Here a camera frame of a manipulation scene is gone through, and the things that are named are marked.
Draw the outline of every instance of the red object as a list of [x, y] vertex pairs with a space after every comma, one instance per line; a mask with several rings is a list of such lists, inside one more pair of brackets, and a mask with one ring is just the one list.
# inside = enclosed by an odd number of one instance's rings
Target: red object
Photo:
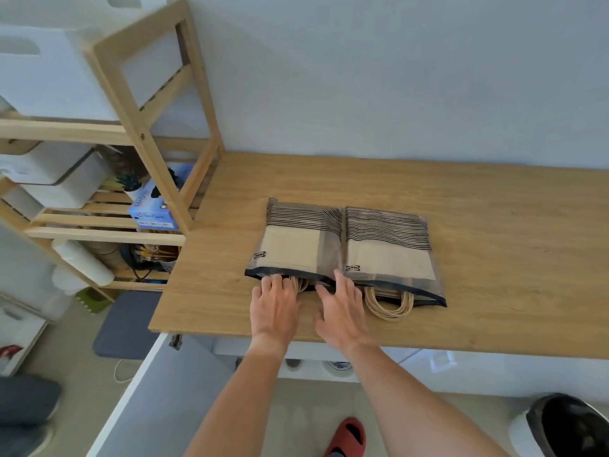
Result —
[[[359, 430], [361, 443], [349, 431], [347, 425]], [[363, 425], [355, 417], [349, 417], [342, 421], [336, 429], [334, 437], [324, 453], [324, 457], [328, 457], [332, 453], [332, 449], [337, 447], [345, 457], [363, 457], [363, 453], [366, 450], [366, 432], [363, 430]]]
[[2, 348], [0, 348], [0, 358], [6, 357], [8, 359], [13, 359], [13, 356], [19, 353], [19, 351], [21, 351], [22, 349], [23, 348], [19, 345], [3, 346]]

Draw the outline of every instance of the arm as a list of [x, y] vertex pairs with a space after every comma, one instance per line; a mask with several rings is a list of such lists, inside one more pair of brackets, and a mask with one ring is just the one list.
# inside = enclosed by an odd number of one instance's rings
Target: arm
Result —
[[368, 332], [362, 292], [338, 270], [336, 293], [317, 286], [319, 336], [353, 364], [391, 457], [508, 457], [480, 428], [393, 362]]
[[264, 277], [252, 291], [252, 343], [205, 416], [184, 457], [258, 457], [279, 367], [298, 323], [290, 279]]

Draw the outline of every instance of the red sandal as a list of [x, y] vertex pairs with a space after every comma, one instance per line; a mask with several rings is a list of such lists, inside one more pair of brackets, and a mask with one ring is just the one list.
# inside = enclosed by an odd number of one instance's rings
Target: red sandal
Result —
[[363, 430], [363, 425], [355, 417], [349, 417], [342, 421], [336, 429], [324, 457], [328, 457], [332, 452], [335, 452], [335, 449], [340, 449], [345, 457], [363, 457], [366, 450], [366, 432]]

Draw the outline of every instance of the black stripe pattern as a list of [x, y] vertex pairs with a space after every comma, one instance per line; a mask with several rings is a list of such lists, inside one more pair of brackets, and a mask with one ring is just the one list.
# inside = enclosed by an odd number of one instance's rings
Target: black stripe pattern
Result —
[[427, 222], [419, 215], [345, 207], [345, 220], [347, 241], [374, 240], [431, 250]]
[[281, 203], [271, 197], [267, 202], [267, 226], [330, 231], [340, 238], [342, 212], [335, 207]]

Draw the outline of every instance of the wooden table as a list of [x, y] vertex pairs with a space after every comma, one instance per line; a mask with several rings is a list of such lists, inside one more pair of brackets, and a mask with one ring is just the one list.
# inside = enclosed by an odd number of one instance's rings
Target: wooden table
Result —
[[[381, 345], [609, 359], [609, 172], [226, 153], [150, 328], [250, 336], [267, 198], [426, 216], [448, 308], [368, 314]], [[298, 341], [321, 341], [315, 294]]]

